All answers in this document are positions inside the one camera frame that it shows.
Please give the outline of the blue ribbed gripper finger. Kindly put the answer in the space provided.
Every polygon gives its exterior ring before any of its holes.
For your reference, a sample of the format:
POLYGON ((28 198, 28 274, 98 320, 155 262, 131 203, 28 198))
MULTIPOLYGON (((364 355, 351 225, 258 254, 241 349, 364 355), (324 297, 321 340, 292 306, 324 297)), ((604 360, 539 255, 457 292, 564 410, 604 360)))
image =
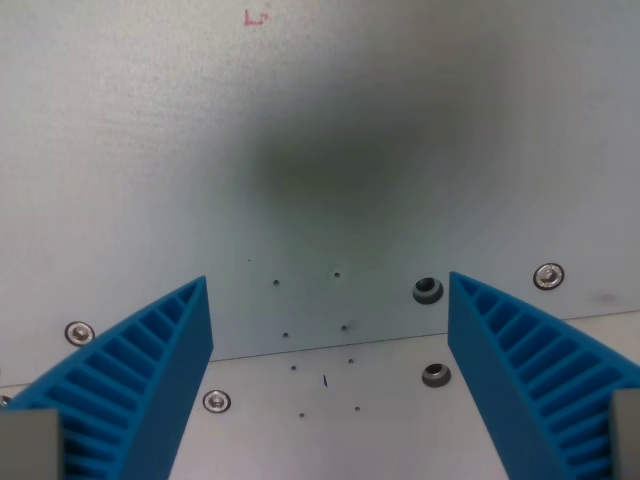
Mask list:
POLYGON ((166 479, 212 352, 198 277, 69 355, 4 410, 58 412, 66 479, 166 479))
POLYGON ((609 405, 639 367, 478 280, 449 277, 448 345, 511 479, 610 479, 609 405))

